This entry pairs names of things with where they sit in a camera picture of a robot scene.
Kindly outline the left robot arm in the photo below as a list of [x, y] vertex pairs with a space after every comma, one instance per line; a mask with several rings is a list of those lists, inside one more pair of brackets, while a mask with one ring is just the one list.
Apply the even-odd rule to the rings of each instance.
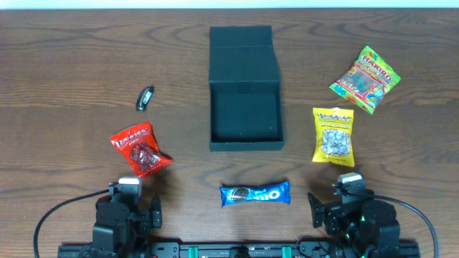
[[139, 207], [141, 185], [111, 183], [108, 195], [95, 204], [93, 241], [80, 257], [151, 257], [147, 236], [162, 226], [161, 201], [151, 199], [147, 208]]

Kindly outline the red candy bag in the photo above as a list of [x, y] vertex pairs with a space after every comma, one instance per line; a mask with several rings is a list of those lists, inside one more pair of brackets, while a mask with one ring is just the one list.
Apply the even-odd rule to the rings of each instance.
[[136, 177], [147, 178], [172, 163], [172, 159], [161, 152], [149, 122], [126, 128], [110, 136], [110, 141]]

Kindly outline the green Haribo gummy bag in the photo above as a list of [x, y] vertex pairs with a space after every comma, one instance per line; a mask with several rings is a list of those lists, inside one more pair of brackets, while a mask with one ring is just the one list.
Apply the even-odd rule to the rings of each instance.
[[401, 77], [371, 47], [365, 46], [351, 68], [330, 89], [374, 114], [384, 96]]

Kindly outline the blue Oreo cookie pack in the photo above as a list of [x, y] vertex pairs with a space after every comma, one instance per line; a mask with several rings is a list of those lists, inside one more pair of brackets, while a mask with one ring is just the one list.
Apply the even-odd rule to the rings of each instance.
[[255, 201], [291, 203], [288, 181], [263, 186], [220, 186], [219, 189], [222, 206]]

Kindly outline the yellow snack bag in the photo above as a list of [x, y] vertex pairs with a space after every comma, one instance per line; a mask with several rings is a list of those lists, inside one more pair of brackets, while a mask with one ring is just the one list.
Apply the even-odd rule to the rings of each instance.
[[316, 148], [313, 162], [354, 167], [351, 144], [354, 111], [338, 107], [314, 107]]

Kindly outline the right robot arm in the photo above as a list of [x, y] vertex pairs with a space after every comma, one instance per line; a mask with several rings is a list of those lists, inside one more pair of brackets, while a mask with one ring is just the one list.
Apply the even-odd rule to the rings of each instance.
[[329, 204], [308, 194], [315, 228], [337, 236], [324, 251], [329, 257], [398, 257], [400, 225], [393, 205], [375, 199], [362, 182], [337, 183], [340, 201]]

